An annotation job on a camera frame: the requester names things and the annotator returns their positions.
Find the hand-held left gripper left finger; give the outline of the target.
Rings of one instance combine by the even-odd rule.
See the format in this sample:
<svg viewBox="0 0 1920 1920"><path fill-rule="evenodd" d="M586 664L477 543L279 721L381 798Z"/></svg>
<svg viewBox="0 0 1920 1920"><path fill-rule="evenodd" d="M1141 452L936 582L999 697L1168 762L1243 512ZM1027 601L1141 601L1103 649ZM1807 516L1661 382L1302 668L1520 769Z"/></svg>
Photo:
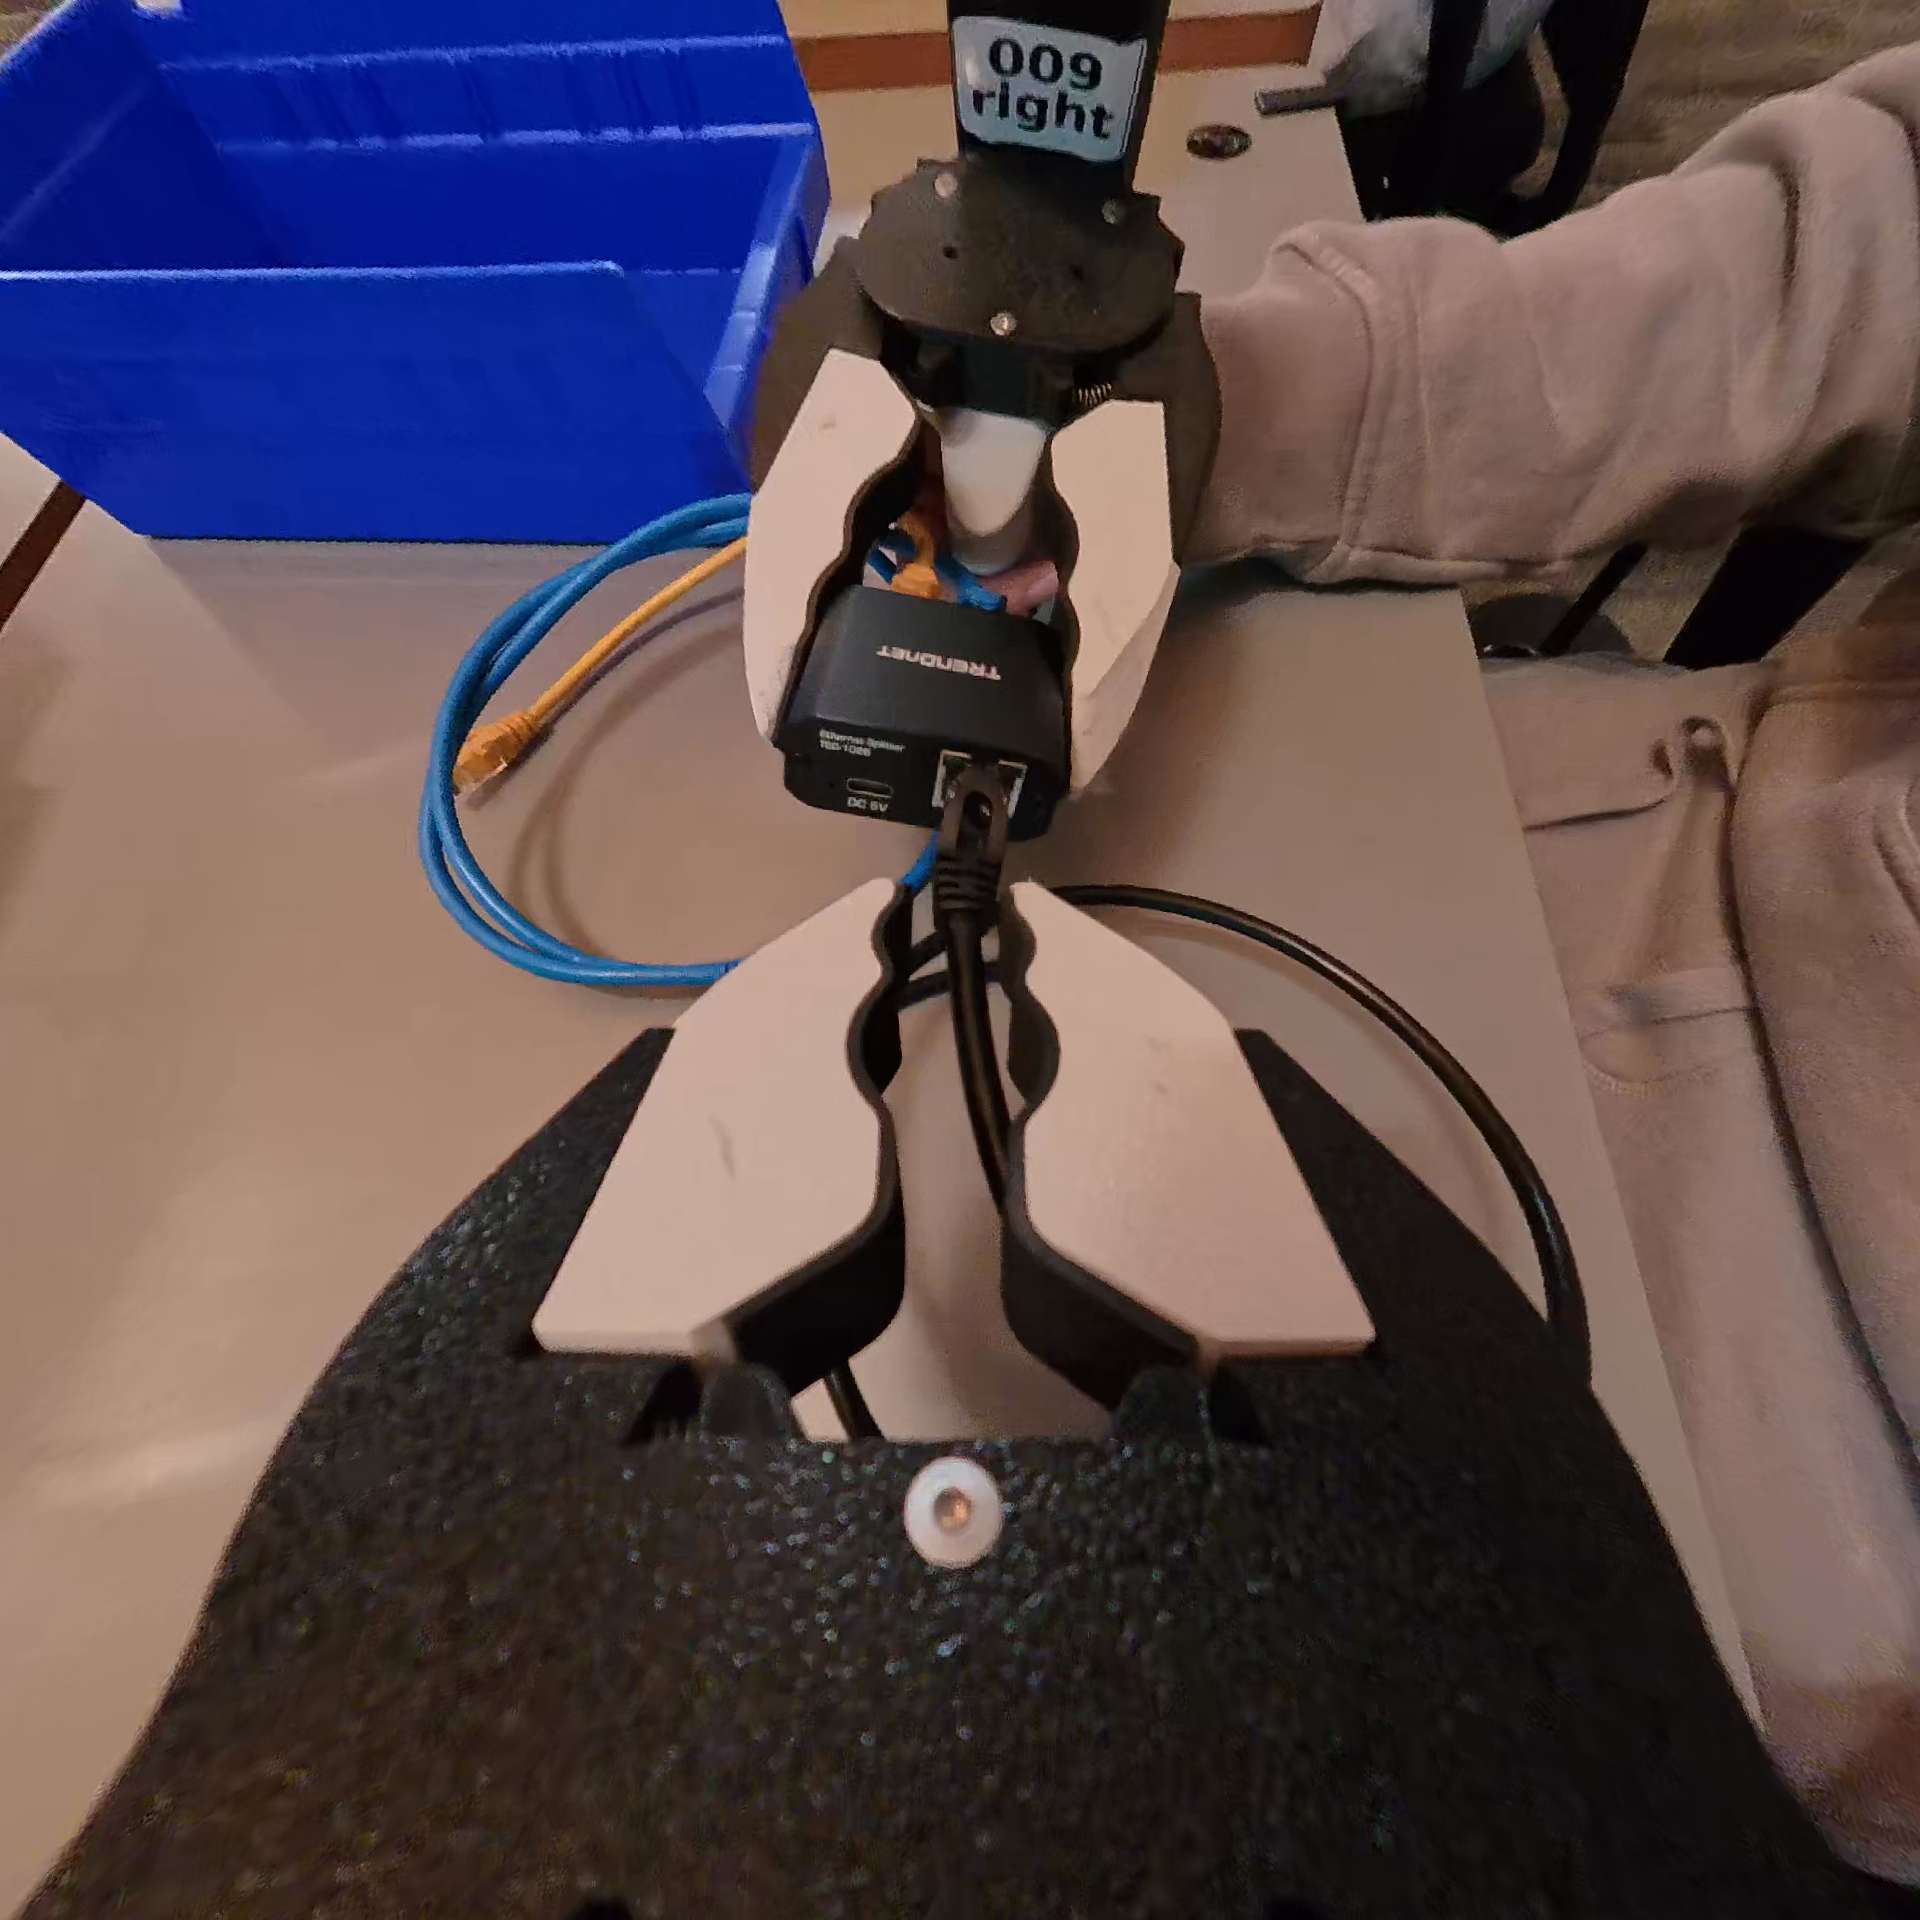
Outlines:
<svg viewBox="0 0 1920 1920"><path fill-rule="evenodd" d="M544 1353L757 1364L811 1388L904 1296L883 1090L907 891L867 881L712 984L663 1057L534 1311Z"/></svg>

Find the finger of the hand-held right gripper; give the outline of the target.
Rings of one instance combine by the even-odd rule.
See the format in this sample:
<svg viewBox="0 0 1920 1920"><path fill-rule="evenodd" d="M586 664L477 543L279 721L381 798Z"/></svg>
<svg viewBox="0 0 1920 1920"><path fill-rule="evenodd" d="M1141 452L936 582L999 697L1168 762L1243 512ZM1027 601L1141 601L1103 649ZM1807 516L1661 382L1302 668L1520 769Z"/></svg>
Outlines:
<svg viewBox="0 0 1920 1920"><path fill-rule="evenodd" d="M749 512L739 641L763 739L779 734L825 601L912 503L919 440L921 412L881 361L827 350Z"/></svg>
<svg viewBox="0 0 1920 1920"><path fill-rule="evenodd" d="M1163 407L1099 402L1054 434L1046 478L1070 538L1065 705L1070 792L1080 796L1135 716L1178 585Z"/></svg>

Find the blue plastic bin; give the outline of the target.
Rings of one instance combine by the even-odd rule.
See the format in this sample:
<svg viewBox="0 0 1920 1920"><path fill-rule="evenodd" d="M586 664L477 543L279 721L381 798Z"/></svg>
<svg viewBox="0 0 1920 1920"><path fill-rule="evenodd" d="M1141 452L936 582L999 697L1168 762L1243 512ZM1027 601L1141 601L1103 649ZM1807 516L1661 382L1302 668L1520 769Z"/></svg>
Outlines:
<svg viewBox="0 0 1920 1920"><path fill-rule="evenodd" d="M2 427L155 540L607 545L749 484L827 214L763 2L64 4Z"/></svg>

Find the person's beige clothing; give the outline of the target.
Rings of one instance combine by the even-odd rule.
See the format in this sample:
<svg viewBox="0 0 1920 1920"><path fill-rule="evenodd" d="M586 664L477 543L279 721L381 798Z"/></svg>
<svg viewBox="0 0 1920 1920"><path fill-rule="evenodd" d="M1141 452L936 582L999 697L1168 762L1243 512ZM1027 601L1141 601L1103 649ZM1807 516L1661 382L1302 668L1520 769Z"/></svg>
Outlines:
<svg viewBox="0 0 1920 1920"><path fill-rule="evenodd" d="M1914 1892L1914 575L1485 692L1769 1755Z"/></svg>

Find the black office chair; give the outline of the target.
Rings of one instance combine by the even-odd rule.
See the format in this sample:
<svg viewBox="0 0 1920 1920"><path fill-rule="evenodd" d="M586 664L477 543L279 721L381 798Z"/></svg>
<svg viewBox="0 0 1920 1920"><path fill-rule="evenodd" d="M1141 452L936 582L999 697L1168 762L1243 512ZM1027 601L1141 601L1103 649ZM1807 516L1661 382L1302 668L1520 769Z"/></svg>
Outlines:
<svg viewBox="0 0 1920 1920"><path fill-rule="evenodd" d="M1571 211L1624 92L1645 2L1321 4L1307 80L1262 120L1331 111L1359 216L1502 238Z"/></svg>

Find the black ethernet splitter box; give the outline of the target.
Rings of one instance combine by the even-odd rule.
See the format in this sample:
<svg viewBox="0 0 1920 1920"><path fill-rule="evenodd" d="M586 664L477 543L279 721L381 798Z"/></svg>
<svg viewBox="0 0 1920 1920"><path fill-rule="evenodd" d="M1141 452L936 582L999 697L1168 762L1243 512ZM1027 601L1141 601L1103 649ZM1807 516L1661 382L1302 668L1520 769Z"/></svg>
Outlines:
<svg viewBox="0 0 1920 1920"><path fill-rule="evenodd" d="M938 828L952 783L999 772L1009 840L1040 840L1070 784L1059 649L1049 624L854 585L822 616L774 745L811 809Z"/></svg>

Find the black chair base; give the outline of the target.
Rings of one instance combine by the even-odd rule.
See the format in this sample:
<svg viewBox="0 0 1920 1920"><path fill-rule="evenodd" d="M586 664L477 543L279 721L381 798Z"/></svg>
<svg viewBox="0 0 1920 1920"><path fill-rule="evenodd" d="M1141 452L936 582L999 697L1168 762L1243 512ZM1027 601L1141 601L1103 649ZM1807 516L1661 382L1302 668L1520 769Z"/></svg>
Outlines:
<svg viewBox="0 0 1920 1920"><path fill-rule="evenodd" d="M1762 662L1867 555L1861 538L1793 527L1742 531L1683 606L1673 635L1655 656L1661 665L1709 671ZM1481 662L1550 662L1635 655L1615 601L1650 560L1645 545L1609 553L1571 594L1498 590L1469 606L1466 623Z"/></svg>

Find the grey desk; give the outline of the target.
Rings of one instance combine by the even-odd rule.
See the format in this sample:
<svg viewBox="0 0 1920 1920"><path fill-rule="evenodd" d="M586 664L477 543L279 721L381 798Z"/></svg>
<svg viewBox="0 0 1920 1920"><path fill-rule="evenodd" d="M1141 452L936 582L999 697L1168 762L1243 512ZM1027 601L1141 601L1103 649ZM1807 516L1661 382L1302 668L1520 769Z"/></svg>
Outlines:
<svg viewBox="0 0 1920 1920"><path fill-rule="evenodd" d="M1345 220L1327 113L1262 120L1312 31L1174 9L1141 186L1186 284ZM1198 160L1235 124L1253 150ZM149 545L85 508L5 627L5 1915L171 1679L309 1385L392 1271L681 999L546 985L447 924L416 864L451 665L574 553ZM473 812L495 881L631 960L733 956L914 847L795 806L730 587L655 632ZM1594 1385L1747 1707L1737 1620L1451 592L1189 584L1103 786L1022 852L1046 881L1211 897L1367 974L1481 1082L1552 1188ZM1118 916L1269 1032L1537 1298L1471 1127L1342 998L1234 938ZM854 1374L886 1433L1089 1433L995 1291L951 1046L902 1023L899 1316Z"/></svg>

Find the person's right forearm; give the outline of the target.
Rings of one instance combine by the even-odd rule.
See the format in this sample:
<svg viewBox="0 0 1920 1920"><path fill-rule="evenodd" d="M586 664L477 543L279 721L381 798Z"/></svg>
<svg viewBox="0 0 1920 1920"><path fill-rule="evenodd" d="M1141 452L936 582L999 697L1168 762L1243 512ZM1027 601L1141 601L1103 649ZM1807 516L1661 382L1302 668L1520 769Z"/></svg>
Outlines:
<svg viewBox="0 0 1920 1920"><path fill-rule="evenodd" d="M1294 227L1201 326L1221 434L1191 566L1469 585L1752 524L1896 536L1918 499L1918 50L1521 238Z"/></svg>

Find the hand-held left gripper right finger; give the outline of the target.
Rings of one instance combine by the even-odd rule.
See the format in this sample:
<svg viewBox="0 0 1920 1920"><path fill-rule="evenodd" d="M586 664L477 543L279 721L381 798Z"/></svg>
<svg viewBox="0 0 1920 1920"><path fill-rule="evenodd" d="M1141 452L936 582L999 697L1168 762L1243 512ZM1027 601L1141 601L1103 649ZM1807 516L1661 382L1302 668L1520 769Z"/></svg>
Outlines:
<svg viewBox="0 0 1920 1920"><path fill-rule="evenodd" d="M1001 907L1008 1142L999 1296L1103 1408L1146 1372L1350 1358L1376 1322L1257 1084L1181 974L1032 881Z"/></svg>

